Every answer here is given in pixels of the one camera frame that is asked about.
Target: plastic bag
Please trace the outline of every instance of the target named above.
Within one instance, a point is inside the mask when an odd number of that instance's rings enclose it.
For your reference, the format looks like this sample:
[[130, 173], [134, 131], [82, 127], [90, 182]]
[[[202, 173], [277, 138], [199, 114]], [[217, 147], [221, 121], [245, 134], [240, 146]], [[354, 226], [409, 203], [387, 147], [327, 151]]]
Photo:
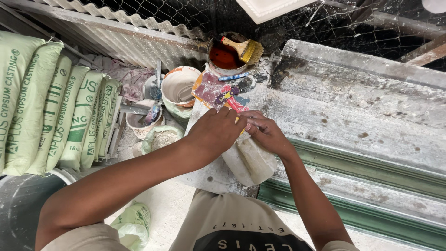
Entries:
[[37, 48], [29, 62], [8, 130], [4, 174], [22, 175], [36, 157], [45, 98], [62, 48], [62, 43], [49, 42]]
[[101, 148], [101, 144], [104, 138], [104, 132], [105, 132], [104, 130], [107, 126], [107, 120], [110, 115], [110, 110], [113, 106], [112, 103], [114, 102], [113, 100], [115, 97], [116, 90], [120, 85], [121, 83], [115, 79], [107, 80], [106, 84], [104, 85], [102, 106], [99, 109], [98, 123], [96, 125], [95, 161], [99, 160], [99, 150]]
[[79, 92], [83, 79], [90, 69], [82, 66], [72, 66], [71, 72], [66, 83], [65, 95], [63, 96], [62, 106], [60, 107], [56, 129], [51, 147], [46, 159], [46, 172], [56, 167], [63, 149], [65, 148], [66, 139], [70, 132], [71, 121], [74, 113], [74, 103]]
[[76, 105], [73, 113], [70, 132], [66, 140], [65, 148], [60, 157], [60, 165], [79, 171], [83, 143], [86, 130], [93, 115], [93, 104], [103, 79], [108, 75], [96, 71], [89, 71], [79, 88], [76, 97]]
[[150, 212], [145, 204], [135, 202], [110, 226], [118, 230], [121, 244], [131, 251], [141, 251], [149, 242]]
[[155, 126], [149, 131], [149, 133], [147, 133], [147, 136], [145, 137], [145, 139], [142, 142], [142, 145], [141, 145], [142, 154], [148, 154], [149, 152], [153, 151], [152, 143], [155, 139], [155, 137], [154, 137], [155, 132], [162, 132], [162, 131], [170, 131], [170, 132], [176, 134], [176, 136], [177, 136], [176, 140], [179, 140], [182, 137], [184, 137], [183, 129], [180, 129], [180, 128], [177, 128], [177, 127], [171, 126], [171, 125]]
[[107, 147], [108, 136], [110, 135], [110, 131], [113, 130], [112, 126], [115, 125], [115, 121], [113, 121], [113, 115], [115, 113], [115, 107], [116, 107], [118, 96], [119, 96], [119, 92], [116, 92], [115, 96], [113, 97], [113, 103], [110, 108], [110, 113], [108, 114], [107, 123], [105, 124], [104, 132], [103, 132], [103, 136], [102, 136], [101, 147], [100, 147], [99, 153], [98, 153], [99, 156], [101, 156], [101, 157], [105, 157], [105, 154], [106, 154], [105, 148]]
[[34, 51], [45, 41], [0, 31], [0, 173], [3, 171], [8, 129], [16, 109], [20, 84]]
[[189, 123], [190, 115], [192, 114], [193, 107], [182, 107], [176, 105], [162, 96], [163, 102], [166, 106], [166, 109], [170, 112], [170, 114], [175, 118], [175, 120], [183, 127], [186, 128]]
[[96, 125], [98, 124], [99, 108], [102, 105], [102, 97], [104, 92], [104, 86], [106, 81], [102, 81], [100, 90], [95, 98], [95, 104], [93, 105], [93, 114], [91, 116], [90, 124], [87, 128], [85, 141], [82, 147], [80, 168], [89, 169], [95, 159], [95, 147], [96, 147]]
[[42, 134], [40, 135], [37, 155], [26, 173], [38, 174], [40, 176], [45, 174], [46, 159], [48, 158], [48, 152], [50, 151], [51, 140], [53, 140], [54, 130], [59, 117], [59, 110], [63, 100], [63, 94], [65, 94], [65, 87], [70, 70], [71, 60], [67, 56], [60, 55], [45, 99], [45, 107], [43, 108], [43, 128]]

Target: t-shirt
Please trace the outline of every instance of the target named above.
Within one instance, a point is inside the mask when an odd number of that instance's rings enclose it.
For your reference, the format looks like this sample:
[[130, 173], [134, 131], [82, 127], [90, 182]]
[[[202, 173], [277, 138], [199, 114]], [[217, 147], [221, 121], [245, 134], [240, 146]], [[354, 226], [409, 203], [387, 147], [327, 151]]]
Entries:
[[[312, 251], [264, 202], [237, 194], [201, 191], [170, 251]], [[117, 230], [94, 224], [57, 237], [42, 251], [128, 251]], [[344, 241], [332, 241], [322, 251], [359, 251]]]

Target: plaster dust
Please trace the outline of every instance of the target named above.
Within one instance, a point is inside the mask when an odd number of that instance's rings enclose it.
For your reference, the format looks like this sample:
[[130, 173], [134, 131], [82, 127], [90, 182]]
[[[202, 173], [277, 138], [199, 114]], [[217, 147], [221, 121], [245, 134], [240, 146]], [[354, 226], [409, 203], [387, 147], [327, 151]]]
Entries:
[[171, 131], [155, 132], [153, 134], [152, 151], [170, 145], [177, 140], [177, 135]]

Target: yellow paint brush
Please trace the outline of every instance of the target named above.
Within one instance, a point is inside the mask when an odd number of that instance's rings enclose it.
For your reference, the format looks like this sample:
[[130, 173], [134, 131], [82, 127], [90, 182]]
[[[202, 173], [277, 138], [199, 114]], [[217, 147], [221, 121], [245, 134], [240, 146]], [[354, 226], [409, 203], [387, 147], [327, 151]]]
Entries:
[[236, 43], [225, 36], [218, 38], [224, 45], [233, 47], [239, 54], [239, 59], [245, 64], [255, 64], [260, 60], [263, 54], [263, 46], [261, 43], [248, 39], [243, 43]]

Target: yellow tool handle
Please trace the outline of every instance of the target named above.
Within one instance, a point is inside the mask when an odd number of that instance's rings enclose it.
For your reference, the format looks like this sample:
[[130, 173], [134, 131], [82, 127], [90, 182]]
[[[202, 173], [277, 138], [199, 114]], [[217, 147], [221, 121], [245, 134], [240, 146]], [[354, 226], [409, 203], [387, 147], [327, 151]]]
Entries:
[[225, 36], [222, 36], [222, 39], [220, 41], [222, 42], [222, 44], [234, 48], [239, 56], [243, 54], [244, 50], [246, 49], [246, 46], [249, 43], [248, 41], [244, 41], [243, 43], [236, 43]]

